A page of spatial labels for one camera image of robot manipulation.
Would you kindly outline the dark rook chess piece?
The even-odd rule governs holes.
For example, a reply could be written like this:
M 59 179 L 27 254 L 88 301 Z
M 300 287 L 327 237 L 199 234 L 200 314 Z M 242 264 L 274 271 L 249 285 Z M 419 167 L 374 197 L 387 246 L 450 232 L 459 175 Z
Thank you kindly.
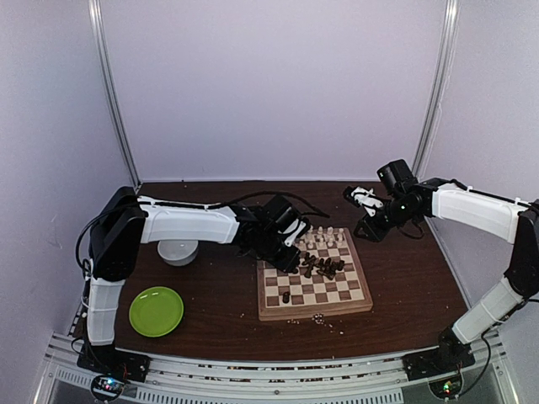
M 282 302 L 284 304 L 288 304 L 290 302 L 290 299 L 291 299 L 290 292 L 289 291 L 284 292 L 283 295 L 282 295 Z

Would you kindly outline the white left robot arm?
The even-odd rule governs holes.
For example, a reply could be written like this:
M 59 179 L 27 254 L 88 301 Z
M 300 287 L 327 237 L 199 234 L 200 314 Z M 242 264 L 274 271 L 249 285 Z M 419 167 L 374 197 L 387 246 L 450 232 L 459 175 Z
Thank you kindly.
M 152 242 L 214 242 L 233 245 L 243 253 L 289 273 L 300 260 L 295 242 L 311 227 L 306 214 L 287 193 L 268 191 L 264 205 L 247 206 L 245 198 L 197 204 L 138 195 L 118 189 L 99 215 L 82 230 L 88 256 L 75 255 L 88 285 L 86 341 L 89 361 L 104 374 L 121 365 L 115 348 L 115 318 L 120 292 L 133 273 L 142 244 Z

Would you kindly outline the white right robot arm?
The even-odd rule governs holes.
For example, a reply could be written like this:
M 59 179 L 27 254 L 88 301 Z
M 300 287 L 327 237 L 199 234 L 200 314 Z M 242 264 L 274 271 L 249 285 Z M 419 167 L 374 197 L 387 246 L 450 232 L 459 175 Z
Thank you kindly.
M 390 230 L 430 219 L 470 300 L 465 314 L 439 336 L 431 362 L 451 370 L 471 342 L 505 322 L 538 293 L 538 203 L 479 191 L 455 179 L 392 182 L 387 198 L 349 187 L 344 198 L 365 209 L 359 238 L 381 241 Z

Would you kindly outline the wooden chess board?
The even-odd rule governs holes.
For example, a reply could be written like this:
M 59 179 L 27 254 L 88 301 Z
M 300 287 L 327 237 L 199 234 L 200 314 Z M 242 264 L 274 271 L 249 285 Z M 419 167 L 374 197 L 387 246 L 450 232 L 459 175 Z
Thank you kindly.
M 320 226 L 297 239 L 295 246 L 301 253 L 295 273 L 283 273 L 265 261 L 257 262 L 259 320 L 313 318 L 320 322 L 324 316 L 372 309 L 371 293 L 349 229 Z M 317 258 L 344 260 L 344 270 L 338 271 L 333 280 L 328 280 L 314 269 L 308 279 L 303 275 L 305 269 L 300 266 L 306 252 Z M 288 304 L 282 302 L 286 291 L 291 294 Z

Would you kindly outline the white ceramic bowl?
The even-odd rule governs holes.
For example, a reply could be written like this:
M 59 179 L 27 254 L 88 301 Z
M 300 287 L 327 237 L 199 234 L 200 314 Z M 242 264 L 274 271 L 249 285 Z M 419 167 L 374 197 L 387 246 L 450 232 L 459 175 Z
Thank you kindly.
M 190 240 L 160 241 L 157 253 L 161 259 L 173 267 L 183 267 L 192 263 L 199 251 L 199 242 Z

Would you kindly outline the green plate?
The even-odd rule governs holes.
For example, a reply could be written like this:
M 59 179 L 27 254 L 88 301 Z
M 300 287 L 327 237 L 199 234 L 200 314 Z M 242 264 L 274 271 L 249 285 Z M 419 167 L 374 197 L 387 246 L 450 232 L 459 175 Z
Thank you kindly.
M 131 327 L 147 338 L 160 338 L 171 333 L 184 317 L 184 302 L 173 289 L 154 286 L 143 290 L 131 302 Z

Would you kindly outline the right aluminium corner post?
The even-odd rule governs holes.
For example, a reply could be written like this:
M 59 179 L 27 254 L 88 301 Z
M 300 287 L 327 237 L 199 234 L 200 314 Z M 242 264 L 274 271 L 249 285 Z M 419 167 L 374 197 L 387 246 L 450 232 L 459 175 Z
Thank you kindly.
M 431 86 L 429 102 L 424 117 L 419 144 L 416 149 L 412 172 L 423 178 L 435 143 L 435 136 L 442 115 L 442 99 L 450 80 L 451 66 L 455 53 L 456 32 L 460 2 L 447 0 L 443 27 L 440 35 L 439 52 Z

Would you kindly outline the aluminium front frame rail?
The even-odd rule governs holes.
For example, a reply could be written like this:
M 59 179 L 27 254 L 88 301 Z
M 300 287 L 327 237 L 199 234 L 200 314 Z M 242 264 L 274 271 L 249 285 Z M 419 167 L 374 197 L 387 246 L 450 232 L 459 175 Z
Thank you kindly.
M 153 354 L 147 378 L 130 382 L 119 403 L 444 403 L 445 381 L 459 381 L 459 403 L 517 403 L 497 333 L 474 343 L 474 366 L 411 380 L 401 353 L 291 362 L 190 359 Z

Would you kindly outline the aluminium corner frame post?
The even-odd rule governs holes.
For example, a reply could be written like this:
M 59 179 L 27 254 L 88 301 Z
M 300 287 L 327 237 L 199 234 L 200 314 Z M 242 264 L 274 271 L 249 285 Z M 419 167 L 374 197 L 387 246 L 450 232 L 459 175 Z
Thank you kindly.
M 120 154 L 125 168 L 129 174 L 131 185 L 135 190 L 142 186 L 142 180 L 136 168 L 135 159 L 125 130 L 118 93 L 115 87 L 109 49 L 107 46 L 106 33 L 102 13 L 102 4 L 99 0 L 88 1 L 89 20 L 93 31 L 94 42 L 99 58 L 101 76 L 104 83 L 106 103 L 109 109 L 115 138 L 118 141 Z

